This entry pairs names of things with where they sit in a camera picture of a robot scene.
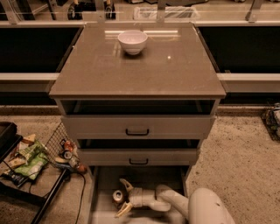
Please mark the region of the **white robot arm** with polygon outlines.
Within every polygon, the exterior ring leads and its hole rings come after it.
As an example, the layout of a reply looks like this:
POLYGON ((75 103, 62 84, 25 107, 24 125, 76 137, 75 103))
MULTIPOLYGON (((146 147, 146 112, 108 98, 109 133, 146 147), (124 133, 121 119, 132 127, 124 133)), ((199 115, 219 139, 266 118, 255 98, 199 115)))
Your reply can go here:
POLYGON ((208 188, 198 188, 189 198, 167 185, 158 185, 155 190, 134 187, 120 178, 125 191, 116 190, 112 195, 119 206, 115 217, 127 214, 132 208, 149 207, 158 212, 168 212, 174 207, 189 224, 235 224, 235 221, 220 197, 208 188))

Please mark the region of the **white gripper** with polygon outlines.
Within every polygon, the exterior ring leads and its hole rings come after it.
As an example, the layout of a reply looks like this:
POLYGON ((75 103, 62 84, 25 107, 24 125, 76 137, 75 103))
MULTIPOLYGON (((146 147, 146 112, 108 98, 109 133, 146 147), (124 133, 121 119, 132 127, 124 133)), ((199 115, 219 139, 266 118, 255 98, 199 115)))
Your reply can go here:
POLYGON ((143 206, 143 189, 140 187, 133 187, 133 185, 125 178, 120 178, 120 182, 124 185, 126 191, 129 193, 129 202, 124 202, 120 210, 115 214, 116 218, 127 214, 133 207, 143 206))

